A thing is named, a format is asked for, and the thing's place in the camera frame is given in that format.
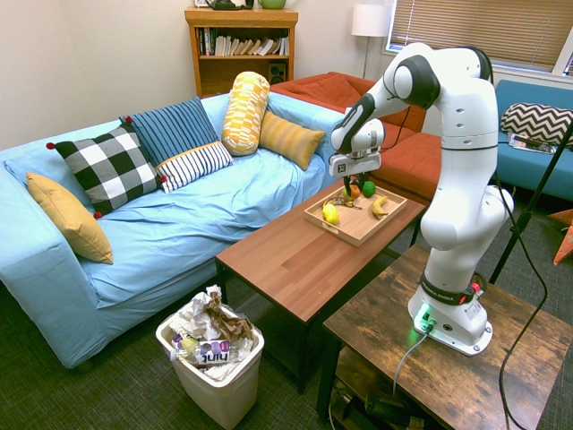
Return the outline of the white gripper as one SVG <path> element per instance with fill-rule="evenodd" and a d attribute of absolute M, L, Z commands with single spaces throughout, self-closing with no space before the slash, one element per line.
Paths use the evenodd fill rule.
<path fill-rule="evenodd" d="M 347 194 L 351 191 L 351 176 L 360 175 L 360 186 L 369 179 L 370 171 L 381 167 L 381 154 L 377 151 L 353 159 L 349 154 L 333 154 L 329 159 L 329 173 L 335 178 L 343 177 Z"/>

